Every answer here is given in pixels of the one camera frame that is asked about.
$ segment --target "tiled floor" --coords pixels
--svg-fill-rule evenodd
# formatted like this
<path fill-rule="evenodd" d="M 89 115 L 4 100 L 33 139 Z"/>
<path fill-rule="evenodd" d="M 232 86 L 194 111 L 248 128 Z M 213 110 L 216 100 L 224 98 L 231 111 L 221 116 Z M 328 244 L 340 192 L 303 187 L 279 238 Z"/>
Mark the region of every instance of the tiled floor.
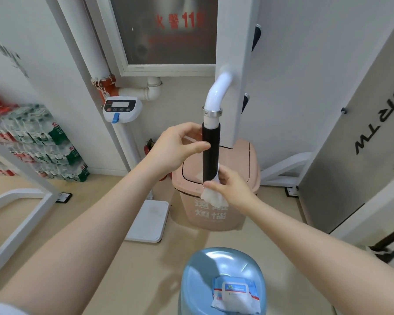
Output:
<path fill-rule="evenodd" d="M 85 183 L 53 181 L 73 193 L 56 204 L 0 271 L 0 288 L 43 243 L 112 188 L 120 177 L 91 175 Z M 29 187 L 20 177 L 0 177 L 0 193 Z M 124 242 L 84 314 L 176 314 L 181 270 L 197 250 L 231 247 L 252 256 L 267 285 L 268 314 L 333 314 L 330 303 L 301 275 L 275 244 L 246 219 L 240 230 L 210 232 L 191 226 L 179 193 L 166 179 L 154 188 L 155 199 L 168 201 L 170 214 L 160 243 Z M 301 219 L 294 198 L 283 188 L 261 187 L 258 196 L 280 211 Z M 0 210 L 0 245 L 38 200 L 18 200 Z"/>

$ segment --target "blue handle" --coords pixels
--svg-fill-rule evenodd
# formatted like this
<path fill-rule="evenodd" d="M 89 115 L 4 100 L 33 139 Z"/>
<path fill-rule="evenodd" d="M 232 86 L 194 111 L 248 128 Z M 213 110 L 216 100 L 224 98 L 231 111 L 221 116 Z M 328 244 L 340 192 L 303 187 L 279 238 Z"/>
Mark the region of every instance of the blue handle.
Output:
<path fill-rule="evenodd" d="M 120 118 L 120 113 L 119 113 L 119 112 L 116 112 L 116 113 L 114 114 L 114 118 L 113 118 L 112 123 L 113 123 L 113 124 L 118 123 L 118 119 L 119 119 L 119 118 Z"/>

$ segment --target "scale display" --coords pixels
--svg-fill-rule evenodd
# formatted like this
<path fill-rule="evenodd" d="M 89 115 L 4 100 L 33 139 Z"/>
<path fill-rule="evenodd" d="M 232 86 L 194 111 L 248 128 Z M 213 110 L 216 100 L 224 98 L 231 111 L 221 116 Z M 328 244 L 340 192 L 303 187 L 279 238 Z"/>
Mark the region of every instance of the scale display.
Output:
<path fill-rule="evenodd" d="M 130 112 L 135 106 L 135 100 L 107 100 L 104 110 L 107 112 Z"/>

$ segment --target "black foam grip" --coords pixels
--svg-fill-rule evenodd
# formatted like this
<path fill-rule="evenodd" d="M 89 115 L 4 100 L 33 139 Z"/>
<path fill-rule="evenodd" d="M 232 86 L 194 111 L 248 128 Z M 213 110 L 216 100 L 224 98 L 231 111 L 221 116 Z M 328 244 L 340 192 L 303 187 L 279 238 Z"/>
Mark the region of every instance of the black foam grip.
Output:
<path fill-rule="evenodd" d="M 216 129 L 207 129 L 203 124 L 203 140 L 210 142 L 210 149 L 203 151 L 203 181 L 213 180 L 218 173 L 221 124 Z"/>

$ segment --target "white pipe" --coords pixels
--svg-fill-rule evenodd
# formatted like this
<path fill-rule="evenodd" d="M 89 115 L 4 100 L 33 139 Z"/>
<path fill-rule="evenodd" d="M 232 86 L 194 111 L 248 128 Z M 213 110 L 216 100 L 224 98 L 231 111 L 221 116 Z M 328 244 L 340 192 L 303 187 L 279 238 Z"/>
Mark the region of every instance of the white pipe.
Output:
<path fill-rule="evenodd" d="M 219 75 L 207 94 L 206 103 L 204 105 L 205 110 L 214 112 L 221 110 L 223 97 L 232 84 L 233 78 L 230 72 L 223 72 Z M 203 122 L 205 128 L 216 129 L 219 126 L 219 117 L 204 116 Z"/>
<path fill-rule="evenodd" d="M 136 142 L 134 140 L 133 132 L 131 131 L 130 124 L 127 122 L 117 122 L 113 124 L 114 131 L 117 134 L 118 140 L 120 142 L 121 148 L 128 162 L 130 170 L 140 162 L 141 157 L 139 150 L 137 149 Z"/>
<path fill-rule="evenodd" d="M 108 77 L 110 69 L 89 20 L 83 0 L 57 0 L 93 79 Z"/>
<path fill-rule="evenodd" d="M 221 110 L 223 97 L 232 84 L 232 79 L 233 75 L 230 72 L 224 72 L 219 75 L 207 94 L 206 103 L 204 104 L 205 110 Z"/>
<path fill-rule="evenodd" d="M 162 91 L 162 81 L 160 77 L 149 76 L 147 78 L 147 87 L 144 88 L 120 88 L 120 96 L 137 97 L 139 100 L 155 100 Z"/>

